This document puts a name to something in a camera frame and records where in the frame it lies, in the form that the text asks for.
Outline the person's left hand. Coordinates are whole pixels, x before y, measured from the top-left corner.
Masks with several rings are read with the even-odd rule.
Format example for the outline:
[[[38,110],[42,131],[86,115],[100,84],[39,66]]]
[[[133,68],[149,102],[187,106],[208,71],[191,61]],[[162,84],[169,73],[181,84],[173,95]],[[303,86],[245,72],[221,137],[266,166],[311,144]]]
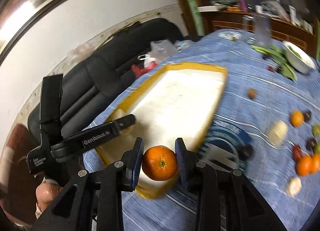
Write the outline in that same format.
[[[36,210],[39,214],[42,214],[62,191],[63,187],[47,181],[45,178],[42,183],[36,188]]]

